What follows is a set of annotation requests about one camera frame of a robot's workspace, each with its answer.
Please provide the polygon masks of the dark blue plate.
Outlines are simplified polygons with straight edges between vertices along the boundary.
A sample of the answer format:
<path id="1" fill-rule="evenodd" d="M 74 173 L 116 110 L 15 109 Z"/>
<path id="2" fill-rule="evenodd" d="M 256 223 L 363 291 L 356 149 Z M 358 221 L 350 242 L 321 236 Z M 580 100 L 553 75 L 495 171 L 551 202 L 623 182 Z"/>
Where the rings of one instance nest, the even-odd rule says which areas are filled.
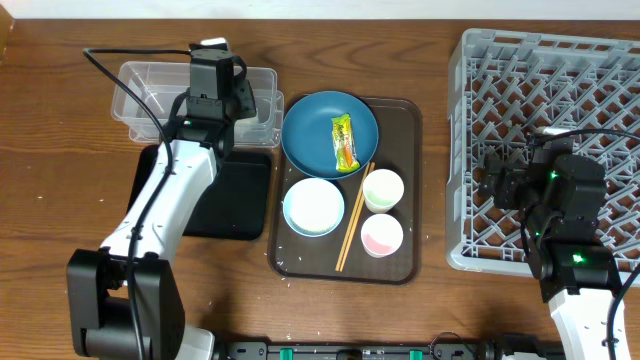
<path id="1" fill-rule="evenodd" d="M 356 159 L 366 165 L 378 147 L 378 123 L 364 101 L 339 91 L 306 95 L 289 109 L 281 132 L 281 146 L 289 162 L 310 177 L 345 178 L 336 169 L 332 141 L 332 119 L 344 114 L 351 118 Z"/>

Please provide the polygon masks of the white cup green inside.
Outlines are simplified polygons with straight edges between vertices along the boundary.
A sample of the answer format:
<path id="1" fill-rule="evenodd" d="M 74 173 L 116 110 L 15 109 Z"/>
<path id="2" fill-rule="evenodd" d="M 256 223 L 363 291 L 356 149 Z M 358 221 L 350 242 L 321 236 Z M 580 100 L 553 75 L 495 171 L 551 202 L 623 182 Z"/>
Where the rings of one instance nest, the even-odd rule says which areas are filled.
<path id="1" fill-rule="evenodd" d="M 366 176 L 363 184 L 366 207 L 373 213 L 385 213 L 404 195 L 404 182 L 389 169 L 378 169 Z"/>

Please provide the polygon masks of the white cup pink inside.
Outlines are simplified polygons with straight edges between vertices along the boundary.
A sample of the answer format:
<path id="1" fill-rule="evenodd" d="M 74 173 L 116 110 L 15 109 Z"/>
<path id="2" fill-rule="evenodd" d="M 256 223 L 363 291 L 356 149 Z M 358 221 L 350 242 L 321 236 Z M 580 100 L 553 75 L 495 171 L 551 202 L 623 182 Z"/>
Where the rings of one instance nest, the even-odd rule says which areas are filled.
<path id="1" fill-rule="evenodd" d="M 374 258 L 382 258 L 400 248 L 404 232 L 400 222 L 393 216 L 375 214 L 363 223 L 360 237 L 367 254 Z"/>

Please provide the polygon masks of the yellow snack wrapper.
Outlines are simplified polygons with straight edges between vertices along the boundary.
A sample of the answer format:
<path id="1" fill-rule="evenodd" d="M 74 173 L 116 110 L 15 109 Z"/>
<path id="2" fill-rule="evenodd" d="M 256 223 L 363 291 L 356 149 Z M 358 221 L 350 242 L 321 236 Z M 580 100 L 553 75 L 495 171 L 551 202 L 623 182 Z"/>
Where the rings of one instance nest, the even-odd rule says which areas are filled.
<path id="1" fill-rule="evenodd" d="M 356 155 L 350 115 L 343 114 L 332 118 L 331 121 L 336 170 L 344 174 L 358 170 L 360 163 Z"/>

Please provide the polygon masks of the light blue bowl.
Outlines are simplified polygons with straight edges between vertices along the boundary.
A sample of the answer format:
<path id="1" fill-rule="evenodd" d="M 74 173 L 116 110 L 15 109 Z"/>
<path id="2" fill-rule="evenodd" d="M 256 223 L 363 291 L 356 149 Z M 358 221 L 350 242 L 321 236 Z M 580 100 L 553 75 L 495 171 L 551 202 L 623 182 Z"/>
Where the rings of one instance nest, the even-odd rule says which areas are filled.
<path id="1" fill-rule="evenodd" d="M 331 182 L 307 178 L 295 183 L 285 194 L 283 216 L 287 225 L 306 237 L 321 237 L 342 221 L 345 201 Z"/>

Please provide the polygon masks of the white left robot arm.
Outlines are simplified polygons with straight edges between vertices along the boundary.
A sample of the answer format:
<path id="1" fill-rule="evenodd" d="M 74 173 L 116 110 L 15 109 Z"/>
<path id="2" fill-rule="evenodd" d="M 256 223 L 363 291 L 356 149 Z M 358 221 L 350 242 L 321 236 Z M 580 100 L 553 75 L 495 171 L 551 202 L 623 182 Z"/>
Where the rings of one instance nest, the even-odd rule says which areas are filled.
<path id="1" fill-rule="evenodd" d="M 237 120 L 256 105 L 247 66 L 223 38 L 185 50 L 190 85 L 161 122 L 113 73 L 107 76 L 148 114 L 159 148 L 125 218 L 97 250 L 76 250 L 66 267 L 77 355 L 99 359 L 211 359 L 215 337 L 187 324 L 172 272 L 184 230 L 234 146 Z"/>

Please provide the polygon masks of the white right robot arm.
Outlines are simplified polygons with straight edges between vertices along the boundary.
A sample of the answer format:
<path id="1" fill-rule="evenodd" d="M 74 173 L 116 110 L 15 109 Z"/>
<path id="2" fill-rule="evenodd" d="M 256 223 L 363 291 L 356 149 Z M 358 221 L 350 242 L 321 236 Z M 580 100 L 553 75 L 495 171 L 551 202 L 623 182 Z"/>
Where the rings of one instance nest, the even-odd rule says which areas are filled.
<path id="1" fill-rule="evenodd" d="M 573 150 L 576 131 L 535 134 L 525 165 L 491 154 L 479 193 L 520 214 L 532 276 L 568 359 L 627 359 L 623 297 L 637 278 L 620 277 L 612 252 L 596 237 L 607 194 L 605 169 Z"/>

